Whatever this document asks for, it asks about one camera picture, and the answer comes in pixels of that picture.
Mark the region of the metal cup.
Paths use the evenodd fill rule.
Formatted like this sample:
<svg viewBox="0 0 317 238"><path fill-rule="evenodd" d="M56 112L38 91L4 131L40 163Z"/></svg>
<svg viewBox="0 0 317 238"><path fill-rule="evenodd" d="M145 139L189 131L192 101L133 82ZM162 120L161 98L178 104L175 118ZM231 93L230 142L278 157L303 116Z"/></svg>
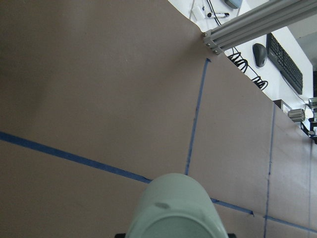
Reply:
<svg viewBox="0 0 317 238"><path fill-rule="evenodd" d="M288 112L288 117L293 122L303 122L306 118L304 109L294 109Z"/></svg>

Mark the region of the black computer mouse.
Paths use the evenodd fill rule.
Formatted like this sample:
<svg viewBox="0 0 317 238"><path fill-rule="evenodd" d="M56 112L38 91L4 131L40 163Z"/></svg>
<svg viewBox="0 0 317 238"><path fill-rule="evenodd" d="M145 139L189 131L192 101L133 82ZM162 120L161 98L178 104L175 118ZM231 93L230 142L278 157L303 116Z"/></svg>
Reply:
<svg viewBox="0 0 317 238"><path fill-rule="evenodd" d="M257 67L264 67L267 59L266 47L260 43L255 43L252 46L255 64Z"/></svg>

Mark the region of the aluminium frame post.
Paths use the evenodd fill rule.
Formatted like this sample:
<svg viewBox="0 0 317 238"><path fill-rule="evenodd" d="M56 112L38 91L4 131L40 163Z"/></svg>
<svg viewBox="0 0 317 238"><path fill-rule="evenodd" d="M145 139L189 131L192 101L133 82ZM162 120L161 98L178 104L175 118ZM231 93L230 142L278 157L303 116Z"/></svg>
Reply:
<svg viewBox="0 0 317 238"><path fill-rule="evenodd" d="M316 13L315 0L270 0L203 33L203 42L219 55Z"/></svg>

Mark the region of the pale green cup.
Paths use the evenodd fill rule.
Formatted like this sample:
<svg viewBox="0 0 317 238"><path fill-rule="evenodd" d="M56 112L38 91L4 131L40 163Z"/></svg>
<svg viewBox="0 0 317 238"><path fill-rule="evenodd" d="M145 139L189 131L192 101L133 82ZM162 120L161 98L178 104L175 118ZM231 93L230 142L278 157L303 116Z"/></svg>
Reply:
<svg viewBox="0 0 317 238"><path fill-rule="evenodd" d="M226 238L211 198L193 178L166 174L151 181L136 207L128 238Z"/></svg>

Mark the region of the black marker pen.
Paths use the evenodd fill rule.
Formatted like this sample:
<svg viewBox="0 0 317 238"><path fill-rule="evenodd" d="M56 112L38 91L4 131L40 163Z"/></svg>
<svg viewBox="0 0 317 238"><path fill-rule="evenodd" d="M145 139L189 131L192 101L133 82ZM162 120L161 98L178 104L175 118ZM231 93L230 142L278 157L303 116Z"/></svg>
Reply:
<svg viewBox="0 0 317 238"><path fill-rule="evenodd" d="M228 12L225 13L213 13L213 12L207 12L206 17L208 18L227 18L230 14Z"/></svg>

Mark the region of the black keyboard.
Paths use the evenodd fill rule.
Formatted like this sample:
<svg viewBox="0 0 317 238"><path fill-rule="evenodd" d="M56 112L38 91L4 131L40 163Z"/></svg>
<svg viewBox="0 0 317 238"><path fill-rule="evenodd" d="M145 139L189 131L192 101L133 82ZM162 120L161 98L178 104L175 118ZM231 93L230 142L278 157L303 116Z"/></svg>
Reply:
<svg viewBox="0 0 317 238"><path fill-rule="evenodd" d="M266 35L267 57L280 71L282 76L291 85L295 92L302 95L303 92L303 75L292 58L280 45L272 33Z"/></svg>

